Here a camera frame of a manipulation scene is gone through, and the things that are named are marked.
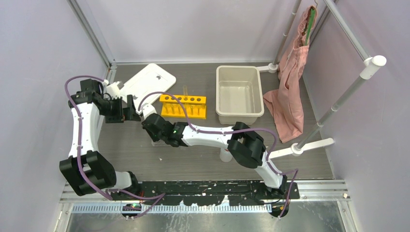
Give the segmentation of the aluminium frame rail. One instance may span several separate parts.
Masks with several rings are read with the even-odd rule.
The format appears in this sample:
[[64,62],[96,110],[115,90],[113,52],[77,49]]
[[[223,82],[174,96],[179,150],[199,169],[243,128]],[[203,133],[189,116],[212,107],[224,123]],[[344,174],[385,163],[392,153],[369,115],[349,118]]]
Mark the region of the aluminium frame rail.
[[288,212],[289,204],[296,202],[345,202],[350,200],[345,182],[342,180],[300,180],[289,182],[296,183],[300,198],[291,200],[289,196],[285,200],[276,202],[268,201],[262,205],[230,206],[228,200],[223,200],[217,206],[186,206],[183,203],[175,206],[158,205],[159,200],[165,194],[152,198],[132,198],[124,195],[118,200],[108,200],[98,193],[78,196],[73,189],[66,185],[62,193],[61,203],[73,203],[73,213],[121,213],[126,218],[136,217],[144,213],[253,213],[269,212],[275,217],[283,217]]

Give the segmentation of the white red wash bottle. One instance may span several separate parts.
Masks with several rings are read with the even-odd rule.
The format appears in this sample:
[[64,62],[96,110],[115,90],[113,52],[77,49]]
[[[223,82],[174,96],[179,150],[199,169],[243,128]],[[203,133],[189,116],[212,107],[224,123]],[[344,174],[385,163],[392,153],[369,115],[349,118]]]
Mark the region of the white red wash bottle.
[[220,150],[220,160],[223,162],[230,162],[233,159],[232,154],[227,149]]

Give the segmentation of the green clothes hanger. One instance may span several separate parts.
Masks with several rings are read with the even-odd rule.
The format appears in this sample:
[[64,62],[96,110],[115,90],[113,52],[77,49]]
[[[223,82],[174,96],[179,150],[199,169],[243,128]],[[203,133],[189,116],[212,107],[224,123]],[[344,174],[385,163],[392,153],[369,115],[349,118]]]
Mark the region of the green clothes hanger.
[[311,7],[310,12],[309,12],[309,19],[308,19],[308,23],[307,23],[307,28],[306,28],[306,31],[305,31],[305,33],[306,33],[305,45],[308,45],[310,32],[311,32],[311,29],[313,27],[315,17],[316,17],[316,8]]

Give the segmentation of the white garment rack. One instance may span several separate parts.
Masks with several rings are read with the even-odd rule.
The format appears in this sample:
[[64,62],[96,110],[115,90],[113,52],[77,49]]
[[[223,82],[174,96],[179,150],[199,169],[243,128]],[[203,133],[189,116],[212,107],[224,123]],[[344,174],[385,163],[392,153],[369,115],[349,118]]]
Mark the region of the white garment rack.
[[[317,119],[316,124],[312,129],[303,135],[302,141],[291,145],[289,148],[270,152],[271,158],[278,158],[287,155],[299,156],[303,152],[316,148],[327,147],[335,143],[333,138],[323,138],[313,141],[313,138],[324,127],[325,123],[330,120],[346,101],[365,83],[369,80],[381,67],[385,66],[387,59],[385,56],[376,55],[371,57],[364,49],[361,42],[350,28],[345,20],[342,12],[337,6],[338,1],[326,0],[324,4],[324,13],[322,13],[319,21],[319,26],[323,27],[329,15],[333,16],[334,21],[339,25],[340,29],[346,35],[346,41],[350,42],[353,49],[358,54],[358,58],[351,57],[351,49],[347,51],[331,48],[328,51],[328,57],[319,56],[319,48],[325,48],[324,44],[314,46],[314,58],[308,65],[308,71],[304,75],[305,86],[312,104],[314,115]],[[338,90],[341,94],[339,98],[330,91],[330,82],[325,81],[325,75],[330,75],[331,80],[341,77],[343,74],[356,74],[357,77],[351,77],[352,83],[345,91]]]

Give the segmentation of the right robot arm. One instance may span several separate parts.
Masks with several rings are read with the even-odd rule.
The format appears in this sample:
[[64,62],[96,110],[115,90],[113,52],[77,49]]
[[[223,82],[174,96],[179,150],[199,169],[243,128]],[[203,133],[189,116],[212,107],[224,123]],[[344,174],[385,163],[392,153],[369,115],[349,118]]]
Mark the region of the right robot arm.
[[224,128],[171,123],[158,114],[146,117],[142,126],[154,142],[163,141],[172,147],[203,145],[228,151],[239,165],[257,172],[273,198],[279,199],[287,192],[287,176],[269,158],[271,152],[257,128],[243,122]]

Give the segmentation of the pink cloth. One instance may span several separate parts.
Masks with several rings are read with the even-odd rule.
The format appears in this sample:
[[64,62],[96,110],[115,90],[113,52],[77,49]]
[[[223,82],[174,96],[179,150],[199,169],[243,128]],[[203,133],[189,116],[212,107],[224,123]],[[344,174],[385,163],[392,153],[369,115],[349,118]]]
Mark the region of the pink cloth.
[[[311,5],[303,11],[296,34],[278,64],[278,89],[268,91],[263,95],[263,102],[274,119],[282,143],[286,143],[303,133],[304,111],[300,97],[299,80],[307,63],[310,46],[310,39],[308,45],[305,45],[305,31],[311,7],[315,6]],[[316,10],[311,30],[315,28],[317,15]]]

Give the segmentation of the clear acrylic tube tray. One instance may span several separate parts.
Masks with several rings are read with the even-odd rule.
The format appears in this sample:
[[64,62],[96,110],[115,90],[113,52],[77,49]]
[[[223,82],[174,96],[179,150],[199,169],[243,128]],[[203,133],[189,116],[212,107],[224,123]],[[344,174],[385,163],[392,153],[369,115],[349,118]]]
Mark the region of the clear acrylic tube tray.
[[156,141],[156,142],[151,142],[151,144],[152,144],[152,146],[167,146],[167,144],[162,140],[159,140],[159,141]]

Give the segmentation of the beige plastic bin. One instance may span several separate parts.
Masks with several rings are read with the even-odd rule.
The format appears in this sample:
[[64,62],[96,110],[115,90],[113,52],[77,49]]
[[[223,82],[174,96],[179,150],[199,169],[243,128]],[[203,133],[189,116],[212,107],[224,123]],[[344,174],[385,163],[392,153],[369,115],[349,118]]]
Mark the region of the beige plastic bin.
[[222,125],[251,125],[264,114],[260,72],[255,66],[216,69],[216,113]]

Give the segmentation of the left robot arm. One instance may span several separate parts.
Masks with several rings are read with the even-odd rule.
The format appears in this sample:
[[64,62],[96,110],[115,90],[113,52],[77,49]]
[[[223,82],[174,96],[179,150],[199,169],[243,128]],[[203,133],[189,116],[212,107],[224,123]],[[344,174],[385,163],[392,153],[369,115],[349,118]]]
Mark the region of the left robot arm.
[[108,200],[118,200],[126,196],[130,200],[139,197],[141,186],[136,176],[130,172],[117,172],[98,149],[97,131],[101,116],[106,123],[140,121],[131,95],[126,107],[122,97],[112,94],[104,98],[103,88],[107,80],[90,75],[80,75],[80,91],[71,95],[66,81],[64,88],[68,105],[73,115],[73,141],[68,158],[60,161],[59,170],[78,196],[99,193]]

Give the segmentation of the yellow test tube rack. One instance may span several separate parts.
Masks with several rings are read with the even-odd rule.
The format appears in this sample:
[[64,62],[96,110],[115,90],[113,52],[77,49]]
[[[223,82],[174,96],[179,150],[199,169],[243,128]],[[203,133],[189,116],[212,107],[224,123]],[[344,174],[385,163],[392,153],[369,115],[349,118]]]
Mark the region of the yellow test tube rack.
[[205,96],[175,95],[175,97],[183,107],[169,95],[162,94],[160,96],[162,117],[184,118],[184,108],[188,118],[206,119],[207,105]]

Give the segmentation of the clear glass test tube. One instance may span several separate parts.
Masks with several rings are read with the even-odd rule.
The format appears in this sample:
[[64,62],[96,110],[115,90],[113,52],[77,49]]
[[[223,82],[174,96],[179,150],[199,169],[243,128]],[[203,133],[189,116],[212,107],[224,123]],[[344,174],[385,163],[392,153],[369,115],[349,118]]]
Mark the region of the clear glass test tube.
[[183,95],[188,96],[188,87],[186,85],[183,86]]

